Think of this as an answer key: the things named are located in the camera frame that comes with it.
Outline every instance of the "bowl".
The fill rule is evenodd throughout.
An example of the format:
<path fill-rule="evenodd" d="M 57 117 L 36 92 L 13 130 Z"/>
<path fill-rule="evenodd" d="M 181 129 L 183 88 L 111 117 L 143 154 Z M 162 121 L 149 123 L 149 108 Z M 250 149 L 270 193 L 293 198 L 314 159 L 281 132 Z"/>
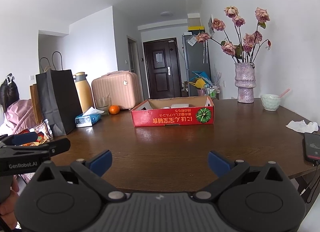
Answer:
<path fill-rule="evenodd" d="M 280 106 L 281 98 L 277 95 L 264 94 L 261 95 L 261 102 L 265 110 L 276 111 Z"/>

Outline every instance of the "person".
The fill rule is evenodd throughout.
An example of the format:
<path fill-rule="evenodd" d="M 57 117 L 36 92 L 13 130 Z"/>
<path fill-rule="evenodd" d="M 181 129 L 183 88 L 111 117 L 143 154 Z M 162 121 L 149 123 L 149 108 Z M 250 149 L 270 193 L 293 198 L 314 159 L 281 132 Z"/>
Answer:
<path fill-rule="evenodd" d="M 0 204 L 0 217 L 9 226 L 10 229 L 15 229 L 18 223 L 13 213 L 14 205 L 16 204 L 17 199 L 19 198 L 18 192 L 19 192 L 18 182 L 16 178 L 13 177 L 10 196 Z"/>
<path fill-rule="evenodd" d="M 18 87 L 10 73 L 0 86 L 0 105 L 4 112 L 4 123 L 0 126 L 0 135 L 18 134 L 36 126 L 32 101 L 20 100 Z"/>

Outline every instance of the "red cardboard box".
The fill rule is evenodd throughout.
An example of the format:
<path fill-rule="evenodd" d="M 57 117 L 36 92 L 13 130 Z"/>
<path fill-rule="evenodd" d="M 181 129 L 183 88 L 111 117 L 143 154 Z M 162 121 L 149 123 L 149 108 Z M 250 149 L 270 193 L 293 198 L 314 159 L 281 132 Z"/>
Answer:
<path fill-rule="evenodd" d="M 189 104 L 184 108 L 164 108 L 173 104 Z M 131 110 L 133 125 L 213 124 L 214 105 L 210 97 L 148 99 Z"/>

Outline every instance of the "wooden table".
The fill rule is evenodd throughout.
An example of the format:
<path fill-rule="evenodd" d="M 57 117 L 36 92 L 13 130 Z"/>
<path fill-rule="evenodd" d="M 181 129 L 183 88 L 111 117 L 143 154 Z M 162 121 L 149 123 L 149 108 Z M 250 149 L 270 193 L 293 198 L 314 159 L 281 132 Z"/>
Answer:
<path fill-rule="evenodd" d="M 315 170 L 304 161 L 303 135 L 285 127 L 303 117 L 283 107 L 266 111 L 260 99 L 214 105 L 213 125 L 135 128 L 130 111 L 102 116 L 93 127 L 71 132 L 70 150 L 52 160 L 67 165 L 109 149 L 113 164 L 103 178 L 125 192 L 197 191 L 217 178 L 207 164 L 210 150 L 251 165 L 276 161 L 291 179 Z"/>

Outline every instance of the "flower vase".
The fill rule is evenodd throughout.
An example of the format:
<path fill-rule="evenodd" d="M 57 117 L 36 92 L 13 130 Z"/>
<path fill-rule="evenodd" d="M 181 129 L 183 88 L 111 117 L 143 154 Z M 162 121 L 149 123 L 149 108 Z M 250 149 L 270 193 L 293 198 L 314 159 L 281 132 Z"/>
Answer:
<path fill-rule="evenodd" d="M 252 63 L 235 63 L 236 65 L 236 82 L 238 87 L 238 102 L 253 103 L 253 88 L 256 85 L 256 77 L 254 75 L 254 65 Z"/>

